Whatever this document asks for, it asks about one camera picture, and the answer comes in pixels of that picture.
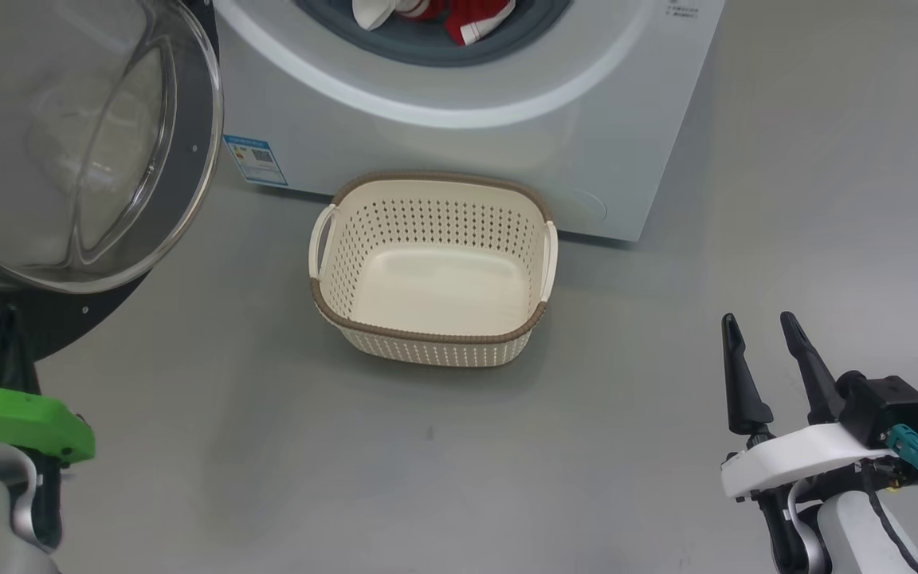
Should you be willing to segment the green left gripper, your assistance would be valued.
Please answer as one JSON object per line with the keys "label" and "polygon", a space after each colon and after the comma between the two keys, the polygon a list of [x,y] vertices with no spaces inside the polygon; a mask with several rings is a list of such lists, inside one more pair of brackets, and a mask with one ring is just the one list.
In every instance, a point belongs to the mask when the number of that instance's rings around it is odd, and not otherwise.
{"label": "green left gripper", "polygon": [[97,440],[62,401],[40,395],[40,382],[22,317],[15,305],[0,319],[0,443],[37,451],[65,464],[90,461]]}

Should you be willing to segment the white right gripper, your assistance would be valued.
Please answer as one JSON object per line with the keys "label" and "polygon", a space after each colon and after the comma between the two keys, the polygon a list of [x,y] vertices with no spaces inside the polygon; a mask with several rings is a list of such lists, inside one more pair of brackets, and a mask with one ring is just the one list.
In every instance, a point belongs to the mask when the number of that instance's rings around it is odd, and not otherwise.
{"label": "white right gripper", "polygon": [[[813,426],[730,454],[720,467],[724,492],[737,501],[757,502],[779,573],[897,573],[900,546],[893,538],[899,527],[881,501],[866,493],[863,481],[872,478],[877,462],[897,457],[889,450],[868,450],[836,423],[845,400],[834,376],[797,317],[784,310],[779,319],[788,352],[800,368],[809,404],[806,421]],[[769,437],[775,417],[755,388],[742,330],[732,313],[722,316],[721,337],[729,430]],[[812,493],[828,472],[844,469],[855,474],[855,486],[830,495],[804,521],[801,497]]]}

